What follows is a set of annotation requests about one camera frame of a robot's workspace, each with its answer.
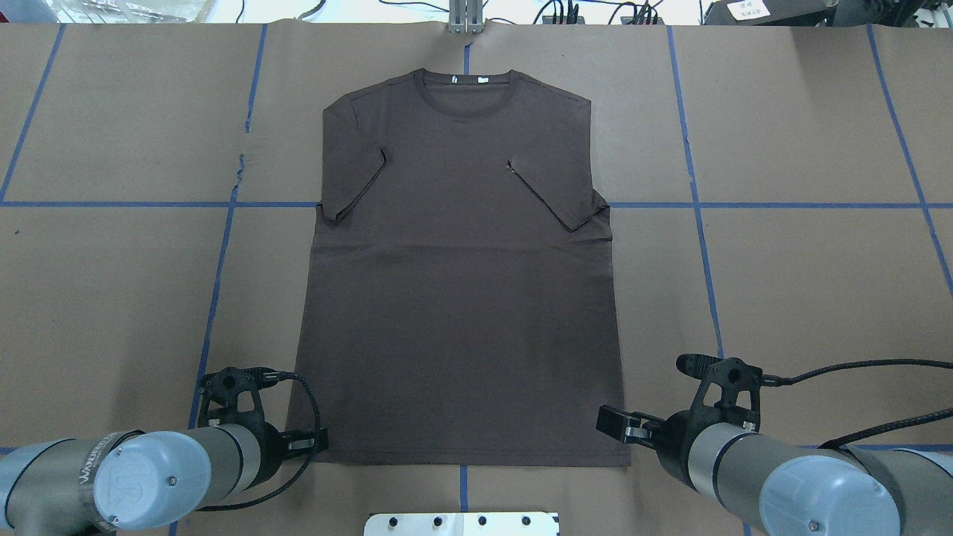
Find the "black cable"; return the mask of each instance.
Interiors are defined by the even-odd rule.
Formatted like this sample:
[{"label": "black cable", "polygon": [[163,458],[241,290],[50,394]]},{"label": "black cable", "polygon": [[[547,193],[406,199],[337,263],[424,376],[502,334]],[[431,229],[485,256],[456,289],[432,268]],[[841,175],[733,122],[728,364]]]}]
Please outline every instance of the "black cable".
[{"label": "black cable", "polygon": [[934,423],[936,421],[942,421],[943,419],[949,419],[950,417],[953,417],[953,407],[948,407],[940,411],[934,411],[933,413],[927,413],[926,415],[920,415],[920,417],[911,417],[910,419],[903,419],[900,421],[894,421],[892,423],[872,426],[865,430],[861,430],[860,432],[847,434],[846,436],[839,437],[836,440],[826,442],[822,444],[820,448],[839,448],[848,443],[865,440],[867,438],[879,436],[894,430],[909,428],[910,426],[919,426],[921,424]]},{"label": "black cable", "polygon": [[[308,400],[311,402],[311,409],[314,412],[314,440],[316,445],[317,434],[319,433],[321,429],[321,413],[317,409],[317,400],[314,398],[314,392],[311,390],[311,386],[308,385],[308,381],[305,380],[300,375],[294,372],[285,372],[285,373],[282,373],[282,375],[284,376],[285,380],[297,380],[298,382],[300,382],[301,386],[304,387],[304,392],[308,395]],[[273,499],[274,497],[277,497],[282,492],[284,492],[284,490],[291,487],[291,485],[294,484],[295,481],[297,481],[298,477],[300,477],[301,474],[304,473],[304,470],[308,468],[308,464],[311,463],[311,456],[312,456],[311,454],[308,454],[307,456],[305,456],[304,462],[301,463],[301,466],[294,473],[294,475],[292,475],[292,478],[290,478],[288,482],[286,482],[281,487],[279,487],[278,489],[276,489],[275,491],[272,491],[271,493],[267,495],[262,495],[261,497],[258,497],[257,499],[246,501],[244,503],[238,503],[237,505],[205,506],[203,508],[199,508],[196,511],[224,512],[229,510],[238,510],[241,508],[247,508],[249,506],[260,505],[264,503],[265,501],[268,501],[269,499]]]},{"label": "black cable", "polygon": [[317,3],[317,6],[314,6],[313,8],[311,8],[311,9],[309,9],[309,10],[307,10],[307,11],[301,13],[300,15],[298,15],[298,20],[304,20],[304,19],[310,17],[311,15],[313,15],[313,14],[315,14],[315,13],[321,11],[321,8],[323,8],[324,5],[325,5],[327,2],[328,2],[328,0],[321,0],[320,2]]},{"label": "black cable", "polygon": [[784,387],[785,385],[794,385],[804,380],[810,380],[820,376],[821,374],[827,374],[828,372],[836,372],[838,370],[847,370],[850,368],[865,368],[868,366],[888,366],[888,365],[902,365],[910,364],[917,366],[932,366],[936,368],[950,368],[953,369],[953,362],[951,361],[933,361],[933,360],[869,360],[869,361],[852,361],[849,363],[833,364],[830,366],[825,366],[824,368],[819,368],[817,370],[812,370],[801,374],[800,376],[795,376],[794,378],[782,378],[780,376],[771,376],[768,374],[764,375],[764,382],[762,385],[765,387]]},{"label": "black cable", "polygon": [[[795,383],[800,383],[801,381],[810,380],[816,378],[821,374],[827,374],[828,372],[837,372],[839,370],[847,370],[851,368],[866,368],[871,366],[891,366],[891,365],[916,365],[916,366],[930,366],[935,368],[948,368],[953,369],[953,361],[934,361],[934,360],[868,360],[868,361],[851,361],[847,363],[832,364],[830,366],[825,366],[817,370],[812,370],[801,374],[800,376],[795,376],[794,378],[783,378],[780,376],[772,376],[765,374],[761,385],[765,387],[783,387],[785,385],[794,385]],[[933,413],[927,413],[925,415],[920,415],[920,417],[911,417],[909,419],[902,419],[900,421],[894,421],[892,423],[879,424],[877,426],[872,426],[866,428],[859,432],[854,432],[853,434],[847,434],[846,436],[839,437],[834,440],[830,440],[821,445],[821,448],[838,448],[844,446],[848,443],[857,442],[860,440],[865,440],[867,438],[872,438],[874,436],[879,436],[887,432],[892,432],[894,430],[900,430],[902,428],[909,428],[910,426],[919,426],[920,424],[933,423],[936,421],[941,421],[943,419],[949,419],[953,417],[953,407],[946,408],[940,411],[934,411]]]},{"label": "black cable", "polygon": [[539,8],[539,11],[537,11],[537,16],[533,17],[532,24],[535,24],[537,20],[539,20],[539,16],[542,15],[544,11],[546,11],[546,8],[548,8],[550,4],[553,4],[553,22],[555,23],[556,22],[556,3],[559,3],[559,7],[562,8],[562,0],[549,0],[548,2],[542,5],[542,8]]},{"label": "black cable", "polygon": [[639,6],[636,6],[635,2],[622,2],[616,5],[616,8],[612,11],[612,16],[609,17],[609,22],[606,24],[612,24],[612,21],[616,19],[616,13],[625,6],[632,6],[632,18],[635,19],[639,14]]},{"label": "black cable", "polygon": [[380,2],[381,4],[387,4],[388,6],[427,6],[430,8],[434,8],[435,10],[443,11],[445,13],[450,12],[450,10],[446,8],[435,6],[428,2],[391,2],[390,0],[377,0],[377,2]]}]

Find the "brown t-shirt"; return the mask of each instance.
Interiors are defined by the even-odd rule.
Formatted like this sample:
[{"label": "brown t-shirt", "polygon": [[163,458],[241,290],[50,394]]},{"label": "brown t-shirt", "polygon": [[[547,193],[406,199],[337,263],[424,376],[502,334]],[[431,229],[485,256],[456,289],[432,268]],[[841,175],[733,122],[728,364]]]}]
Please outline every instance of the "brown t-shirt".
[{"label": "brown t-shirt", "polygon": [[[628,465],[590,102],[521,72],[418,70],[324,113],[296,370],[329,462]],[[309,427],[300,391],[289,424]]]}]

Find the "sticker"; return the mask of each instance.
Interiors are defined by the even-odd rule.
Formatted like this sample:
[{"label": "sticker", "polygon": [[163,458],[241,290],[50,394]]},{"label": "sticker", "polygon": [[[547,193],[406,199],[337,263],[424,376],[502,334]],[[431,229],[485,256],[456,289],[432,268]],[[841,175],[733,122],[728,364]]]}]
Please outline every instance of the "sticker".
[{"label": "sticker", "polygon": [[764,0],[743,0],[728,4],[728,10],[735,20],[760,19],[771,16],[771,11],[764,5]]}]

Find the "gray cylindrical joint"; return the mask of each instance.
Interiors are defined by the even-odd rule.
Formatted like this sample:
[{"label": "gray cylindrical joint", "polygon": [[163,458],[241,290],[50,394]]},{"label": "gray cylindrical joint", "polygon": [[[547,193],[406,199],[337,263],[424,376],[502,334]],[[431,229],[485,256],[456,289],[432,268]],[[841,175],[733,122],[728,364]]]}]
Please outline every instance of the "gray cylindrical joint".
[{"label": "gray cylindrical joint", "polygon": [[764,482],[778,466],[807,455],[829,456],[860,466],[834,451],[791,446],[728,423],[714,424],[699,434],[688,464],[692,485],[700,493],[764,532],[759,504]]}]

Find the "short sleeve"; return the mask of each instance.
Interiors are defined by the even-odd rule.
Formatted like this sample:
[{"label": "short sleeve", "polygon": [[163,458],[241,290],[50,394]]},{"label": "short sleeve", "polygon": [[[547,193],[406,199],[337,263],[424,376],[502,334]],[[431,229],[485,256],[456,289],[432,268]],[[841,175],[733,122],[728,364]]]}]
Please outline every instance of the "short sleeve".
[{"label": "short sleeve", "polygon": [[589,157],[589,125],[592,105],[553,110],[546,132],[554,134],[557,146],[530,140],[509,159],[510,169],[569,230],[575,231],[608,206],[593,190]]},{"label": "short sleeve", "polygon": [[341,97],[324,111],[321,206],[324,217],[345,217],[371,187],[387,155],[383,145],[358,128],[354,106]]}]

